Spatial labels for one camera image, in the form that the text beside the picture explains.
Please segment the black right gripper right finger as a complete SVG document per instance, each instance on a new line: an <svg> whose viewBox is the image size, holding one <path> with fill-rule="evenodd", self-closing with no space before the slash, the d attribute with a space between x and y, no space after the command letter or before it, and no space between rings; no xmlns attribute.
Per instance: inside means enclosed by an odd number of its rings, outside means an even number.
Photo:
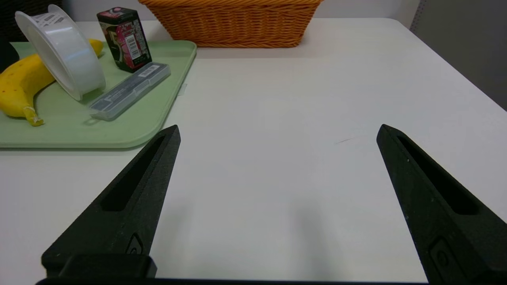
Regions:
<svg viewBox="0 0 507 285"><path fill-rule="evenodd" d="M506 223L400 130L377 145L432 285L505 285Z"/></svg>

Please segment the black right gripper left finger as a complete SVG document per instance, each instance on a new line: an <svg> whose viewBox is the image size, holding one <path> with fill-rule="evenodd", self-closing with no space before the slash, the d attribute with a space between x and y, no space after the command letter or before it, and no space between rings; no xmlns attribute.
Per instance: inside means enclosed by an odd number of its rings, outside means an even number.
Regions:
<svg viewBox="0 0 507 285"><path fill-rule="evenodd" d="M158 132L42 254L48 278L150 278L150 250L179 151Z"/></svg>

